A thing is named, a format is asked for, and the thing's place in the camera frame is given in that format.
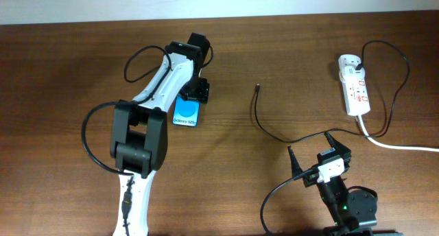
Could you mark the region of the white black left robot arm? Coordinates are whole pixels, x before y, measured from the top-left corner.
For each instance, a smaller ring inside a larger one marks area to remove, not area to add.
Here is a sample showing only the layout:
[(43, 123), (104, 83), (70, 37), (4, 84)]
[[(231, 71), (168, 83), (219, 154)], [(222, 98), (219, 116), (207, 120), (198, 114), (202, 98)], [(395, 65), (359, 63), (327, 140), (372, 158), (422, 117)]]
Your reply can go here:
[(167, 153), (167, 113), (176, 100), (207, 103), (210, 84), (201, 78), (213, 48), (203, 34), (187, 43), (173, 41), (150, 83), (131, 102), (115, 106), (110, 155), (119, 175), (120, 199), (115, 235), (147, 235), (147, 209), (156, 172)]

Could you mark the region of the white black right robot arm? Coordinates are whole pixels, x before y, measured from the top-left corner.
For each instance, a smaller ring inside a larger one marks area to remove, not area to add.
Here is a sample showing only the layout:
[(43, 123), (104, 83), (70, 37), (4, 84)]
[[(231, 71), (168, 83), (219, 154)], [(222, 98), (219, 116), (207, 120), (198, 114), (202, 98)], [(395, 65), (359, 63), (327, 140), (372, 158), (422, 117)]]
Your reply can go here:
[(325, 137), (328, 150), (317, 154), (318, 163), (302, 170), (291, 147), (288, 147), (292, 178), (301, 179), (305, 187), (315, 185), (335, 223), (323, 229), (325, 235), (400, 235), (397, 231), (374, 231), (377, 225), (377, 192), (363, 186), (347, 187), (342, 179), (350, 167), (351, 150), (333, 138)]

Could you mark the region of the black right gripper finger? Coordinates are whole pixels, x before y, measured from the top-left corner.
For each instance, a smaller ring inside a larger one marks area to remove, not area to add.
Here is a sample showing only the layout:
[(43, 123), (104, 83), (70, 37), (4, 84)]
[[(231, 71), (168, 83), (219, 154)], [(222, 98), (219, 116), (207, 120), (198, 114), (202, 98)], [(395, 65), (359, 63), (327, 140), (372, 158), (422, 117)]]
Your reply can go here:
[(339, 154), (346, 154), (348, 153), (348, 148), (340, 143), (338, 140), (336, 140), (332, 135), (330, 135), (329, 132), (324, 133), (329, 145), (334, 148)]
[(302, 174), (302, 169), (298, 163), (298, 160), (292, 150), (292, 147), (289, 145), (287, 147), (288, 153), (289, 153), (289, 157), (290, 157), (290, 161), (291, 161), (291, 167), (292, 167), (292, 178), (294, 180), (297, 180), (300, 178), (300, 175)]

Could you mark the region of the blue Galaxy smartphone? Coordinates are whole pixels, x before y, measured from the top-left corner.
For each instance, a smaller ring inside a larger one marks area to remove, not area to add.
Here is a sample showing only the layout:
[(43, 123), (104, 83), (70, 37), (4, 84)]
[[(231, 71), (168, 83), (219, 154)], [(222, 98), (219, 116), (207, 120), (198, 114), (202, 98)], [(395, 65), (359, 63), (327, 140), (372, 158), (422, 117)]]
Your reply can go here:
[(177, 96), (172, 123), (178, 126), (196, 127), (200, 111), (200, 102), (183, 100)]

